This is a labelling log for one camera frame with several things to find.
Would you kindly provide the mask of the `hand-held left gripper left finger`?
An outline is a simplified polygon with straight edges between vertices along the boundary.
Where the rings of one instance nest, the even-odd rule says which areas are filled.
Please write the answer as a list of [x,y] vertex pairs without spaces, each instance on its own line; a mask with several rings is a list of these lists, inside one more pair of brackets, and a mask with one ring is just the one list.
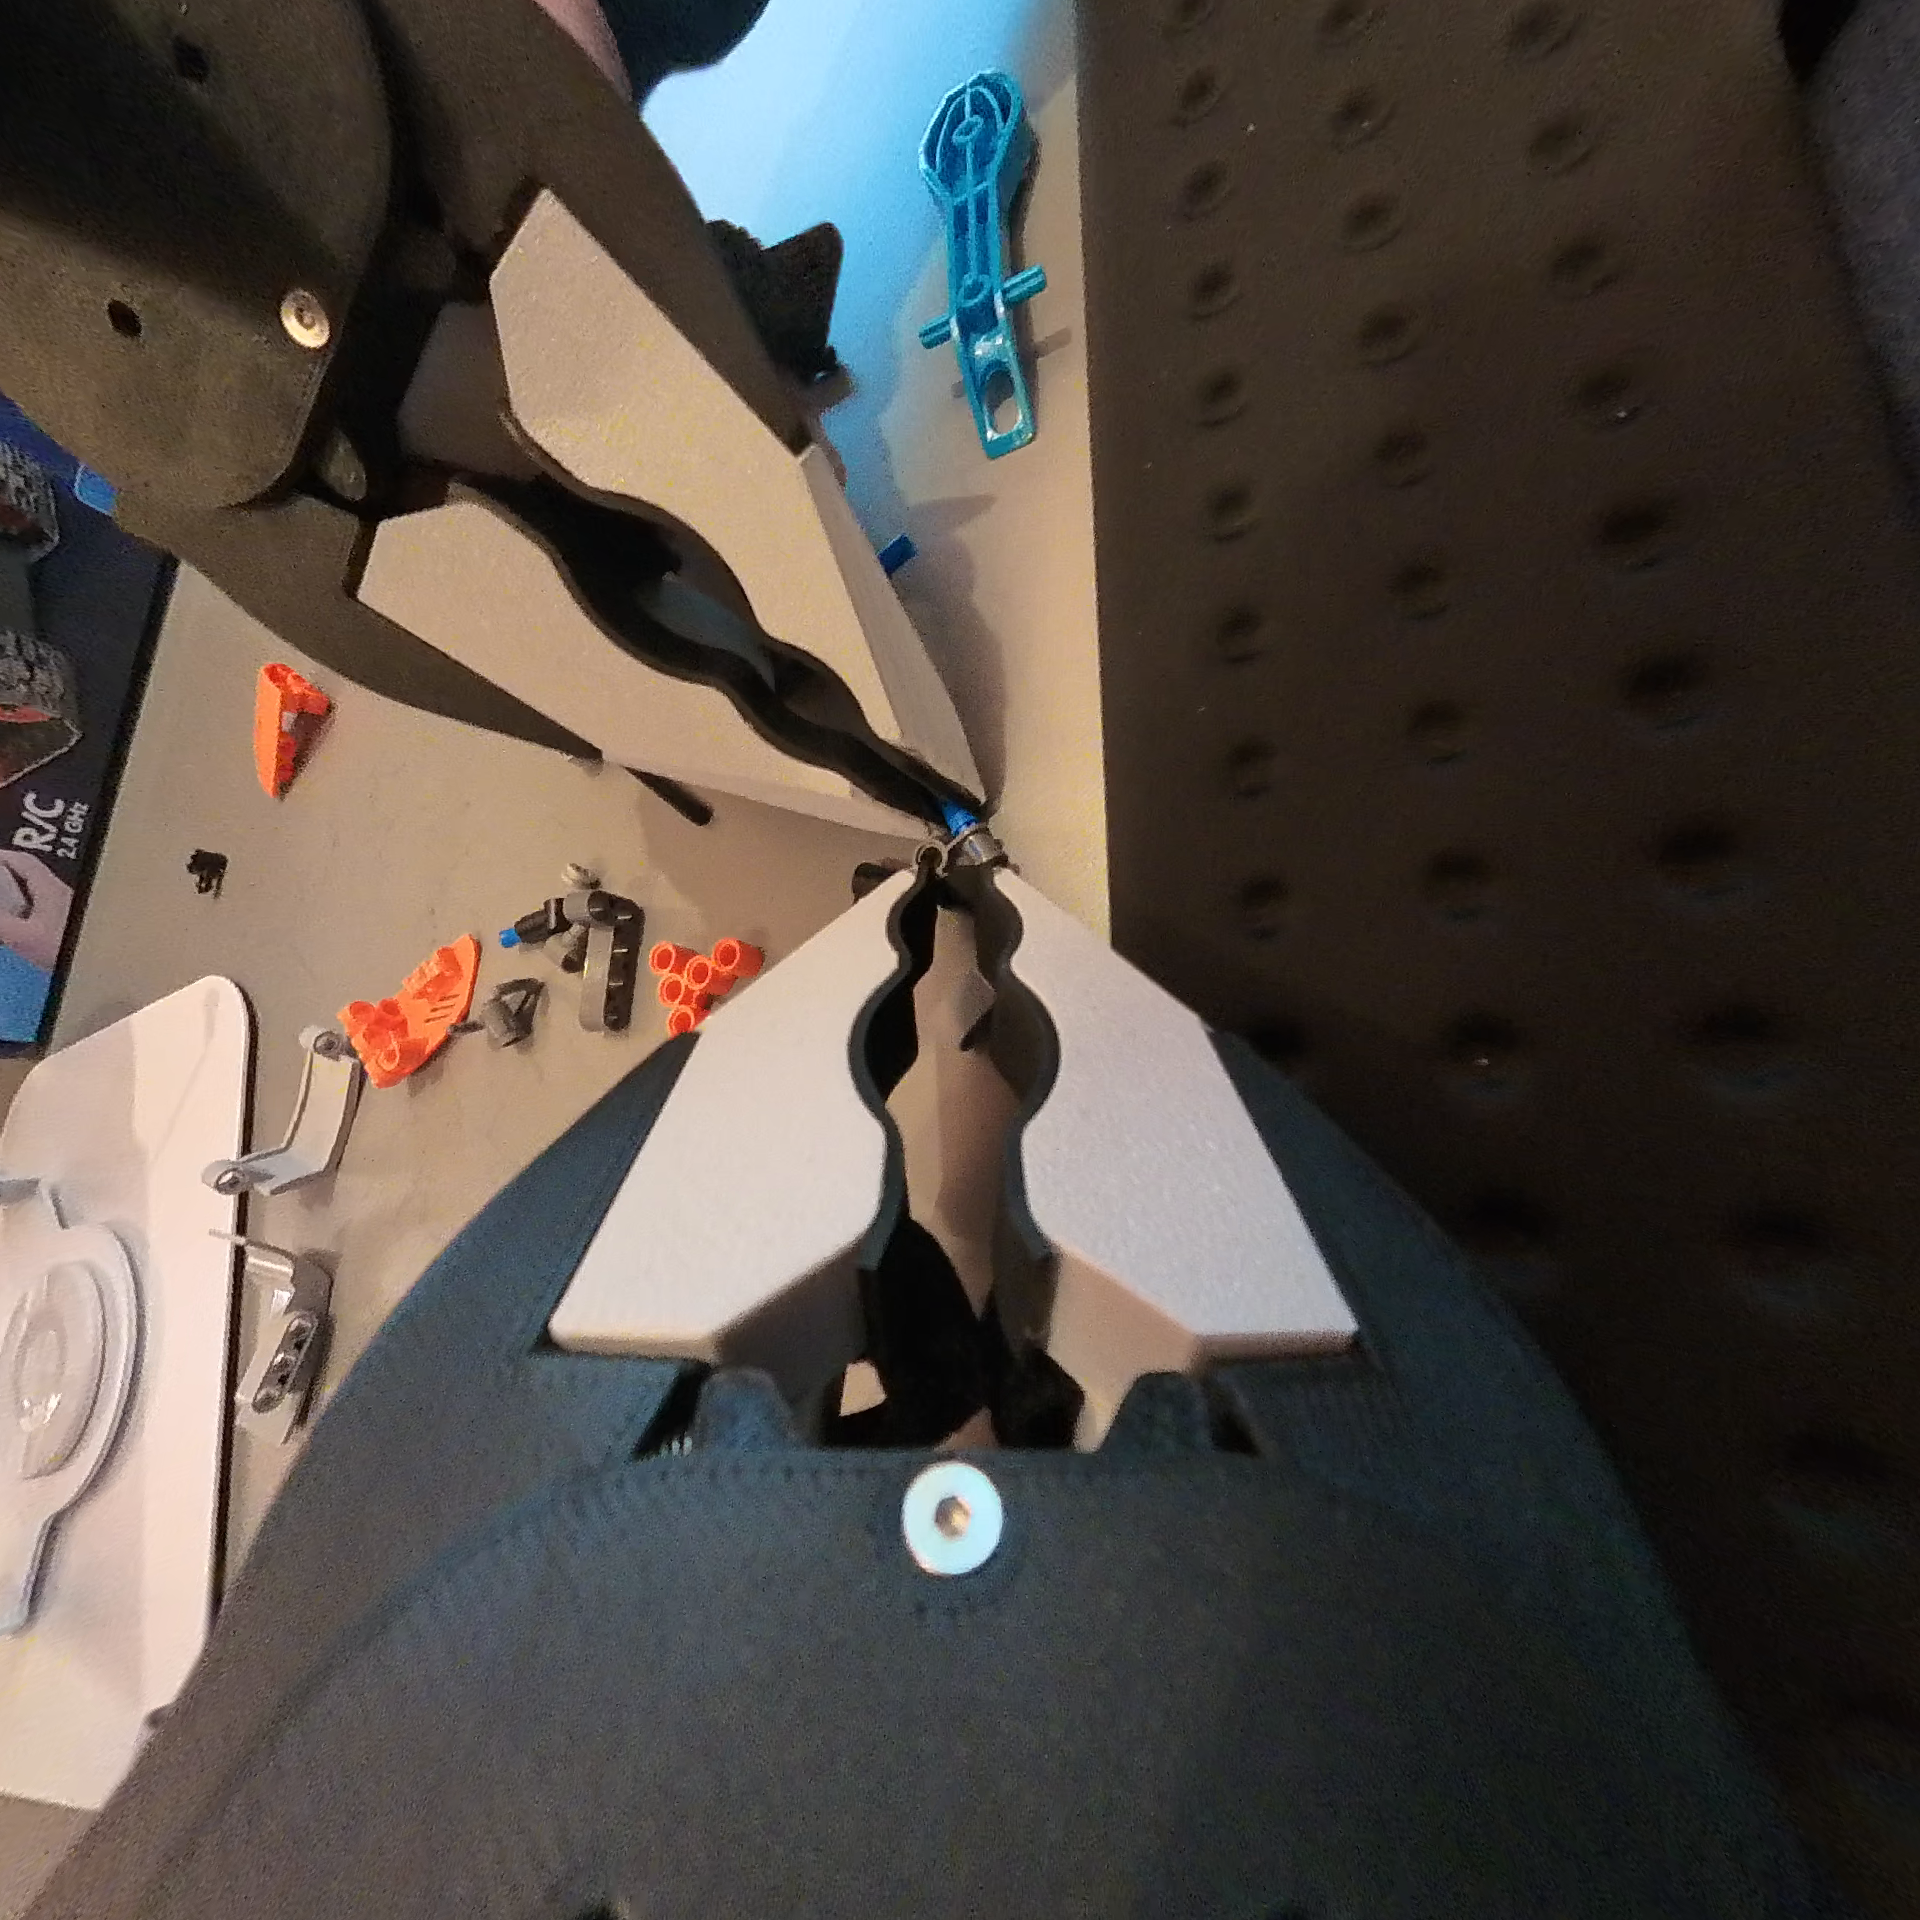
[[886,1095],[918,1059],[926,872],[892,872],[686,1053],[544,1331],[574,1356],[838,1376],[908,1217]]

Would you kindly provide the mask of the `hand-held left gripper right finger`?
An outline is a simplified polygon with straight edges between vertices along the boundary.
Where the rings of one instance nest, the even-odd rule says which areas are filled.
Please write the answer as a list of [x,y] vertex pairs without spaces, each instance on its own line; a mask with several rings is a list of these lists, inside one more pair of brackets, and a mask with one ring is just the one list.
[[1212,1027],[1029,878],[978,883],[1018,1095],[994,1314],[1073,1385],[1325,1356],[1357,1314]]

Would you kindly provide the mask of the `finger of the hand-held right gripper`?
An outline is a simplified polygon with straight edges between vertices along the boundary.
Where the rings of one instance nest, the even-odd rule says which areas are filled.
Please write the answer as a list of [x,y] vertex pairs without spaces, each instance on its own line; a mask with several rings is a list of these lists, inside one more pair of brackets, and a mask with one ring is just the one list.
[[757,625],[820,659],[869,735],[978,795],[959,708],[820,445],[792,447],[541,187],[491,268],[517,427],[572,482],[664,512]]
[[629,770],[877,835],[943,826],[943,782],[664,625],[662,586],[593,603],[508,501],[453,488],[377,524],[359,599]]

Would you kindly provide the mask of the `orange T-shaped connector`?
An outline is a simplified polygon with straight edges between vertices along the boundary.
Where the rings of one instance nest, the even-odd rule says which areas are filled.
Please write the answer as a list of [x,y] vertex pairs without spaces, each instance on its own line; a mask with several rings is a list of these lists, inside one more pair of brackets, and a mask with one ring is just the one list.
[[697,1030],[716,1001],[725,1001],[743,980],[762,975],[762,943],[721,935],[710,952],[656,942],[649,952],[664,1035]]

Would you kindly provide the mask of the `orange angled panel piece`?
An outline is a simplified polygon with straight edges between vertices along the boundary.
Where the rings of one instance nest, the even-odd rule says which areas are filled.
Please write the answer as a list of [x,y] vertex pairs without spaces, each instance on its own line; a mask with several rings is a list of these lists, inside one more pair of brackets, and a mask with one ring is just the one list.
[[250,695],[250,770],[269,800],[291,793],[305,750],[334,719],[334,700],[305,668],[266,659]]
[[453,1027],[469,1024],[479,965],[479,935],[461,935],[418,962],[398,995],[340,1009],[373,1088],[398,1088],[443,1053]]

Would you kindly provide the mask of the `light blue separator tool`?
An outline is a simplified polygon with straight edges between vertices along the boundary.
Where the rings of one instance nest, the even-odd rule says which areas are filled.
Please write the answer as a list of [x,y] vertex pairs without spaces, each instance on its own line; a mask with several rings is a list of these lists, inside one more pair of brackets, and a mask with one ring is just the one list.
[[943,97],[918,156],[948,243],[948,309],[918,330],[918,342],[955,354],[959,396],[990,457],[1007,457],[1040,436],[1018,309],[1048,290],[1048,268],[1007,264],[1007,211],[1031,151],[1018,79],[983,65]]

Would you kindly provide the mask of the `blue printed cardboard box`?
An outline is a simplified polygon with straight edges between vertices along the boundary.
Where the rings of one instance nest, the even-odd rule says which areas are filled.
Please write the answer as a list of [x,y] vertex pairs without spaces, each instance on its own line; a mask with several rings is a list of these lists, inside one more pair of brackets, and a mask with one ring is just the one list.
[[4,1053],[40,1053],[168,606],[172,559],[115,488],[0,400]]

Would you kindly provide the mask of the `black studded foam mat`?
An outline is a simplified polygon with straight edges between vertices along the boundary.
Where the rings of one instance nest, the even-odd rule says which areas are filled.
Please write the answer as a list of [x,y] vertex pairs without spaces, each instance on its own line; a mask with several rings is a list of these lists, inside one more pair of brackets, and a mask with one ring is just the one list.
[[1915,1913],[1915,501],[1780,5],[1081,5],[1114,942],[1511,1293]]

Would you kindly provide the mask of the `white stand with wooden tray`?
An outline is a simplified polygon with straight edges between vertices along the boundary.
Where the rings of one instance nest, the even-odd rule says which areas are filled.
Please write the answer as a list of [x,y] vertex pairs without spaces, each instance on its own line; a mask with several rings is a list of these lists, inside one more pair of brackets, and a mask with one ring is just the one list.
[[250,1009],[189,990],[4,1116],[0,1783],[102,1809],[201,1654],[224,1555]]

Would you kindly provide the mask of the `person's torso in blue sweater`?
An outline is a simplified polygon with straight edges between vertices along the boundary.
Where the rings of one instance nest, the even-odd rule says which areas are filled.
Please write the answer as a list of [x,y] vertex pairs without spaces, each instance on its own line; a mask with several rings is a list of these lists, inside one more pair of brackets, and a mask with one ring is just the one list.
[[1785,0],[1780,51],[1829,185],[1862,342],[1905,474],[1920,474],[1920,8]]

